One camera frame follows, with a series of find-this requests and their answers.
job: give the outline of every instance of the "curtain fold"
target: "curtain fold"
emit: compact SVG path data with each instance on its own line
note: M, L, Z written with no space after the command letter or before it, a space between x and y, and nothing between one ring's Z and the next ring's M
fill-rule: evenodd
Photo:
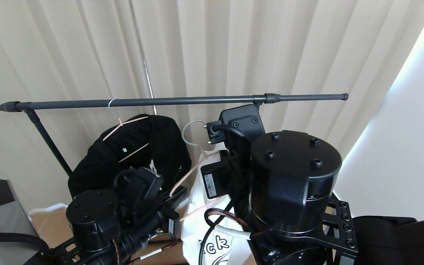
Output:
M345 157L424 25L424 1L0 1L0 104L279 94L266 131L306 131ZM239 104L156 106L180 128ZM123 120L153 107L116 108ZM71 168L117 123L107 109L37 112ZM207 149L205 130L187 131ZM197 150L190 149L192 156ZM69 203L67 176L23 113L0 113L0 177L26 209Z

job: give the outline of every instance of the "cylindrical motor housing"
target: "cylindrical motor housing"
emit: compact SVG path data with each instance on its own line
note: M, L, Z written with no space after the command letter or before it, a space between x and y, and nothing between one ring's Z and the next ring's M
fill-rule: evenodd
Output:
M93 252L112 244L121 233L119 199L111 190L89 190L76 195L66 218L79 251Z
M291 237L322 228L342 159L329 143L299 131L253 141L250 208L257 221Z

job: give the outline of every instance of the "screw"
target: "screw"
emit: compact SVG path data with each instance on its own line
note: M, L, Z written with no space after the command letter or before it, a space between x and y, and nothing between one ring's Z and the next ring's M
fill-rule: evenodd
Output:
M346 240L346 245L350 248L355 248L356 244L351 240Z
M320 159L313 159L312 161L310 161L310 165L314 168L321 168L322 161Z
M318 145L320 143L320 140L317 138L310 139L310 145Z
M343 228L348 232L353 231L353 228L351 226L347 225L346 223L343 225Z
M266 158L267 159L273 159L274 158L274 152L273 151L266 152Z

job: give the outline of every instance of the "metal rod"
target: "metal rod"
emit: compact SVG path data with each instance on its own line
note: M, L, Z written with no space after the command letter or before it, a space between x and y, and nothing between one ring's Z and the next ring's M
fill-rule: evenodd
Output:
M25 110L25 114L27 114L31 122L35 125L35 127L37 128L37 131L39 131L39 134L42 136L45 143L47 143L47 146L49 146L50 150L55 156L55 158L57 158L57 161L65 170L66 174L69 176L72 173L70 166L66 163L65 159L63 158L62 154L60 153L55 143L52 141L52 138L50 137L49 133L43 126L42 122L40 122L40 119L37 113L35 113L34 110L29 109L29 110Z
M151 106L151 105L187 105L187 104L217 104L217 103L275 103L279 101L298 100L346 100L348 94L328 95L278 95L264 94L252 96L221 96L221 97L184 97L184 98L155 98L155 99L116 99L112 107L126 106ZM14 102L10 107L14 111L37 109L72 109L78 107L107 107L110 99L96 100L71 100L71 101L45 101L45 102ZM0 105L0 111L8 111L7 105Z

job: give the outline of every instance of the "beige curtain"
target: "beige curtain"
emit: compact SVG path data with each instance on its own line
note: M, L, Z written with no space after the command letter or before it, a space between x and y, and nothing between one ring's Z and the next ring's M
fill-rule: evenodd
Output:
M306 131L346 156L423 25L415 0L0 1L0 104L348 92L261 108L267 131ZM156 111L182 127L232 106ZM155 110L117 111L125 120ZM117 123L106 108L37 113L71 168ZM200 127L187 137L205 147ZM26 209L70 201L66 174L23 113L0 113L0 177Z

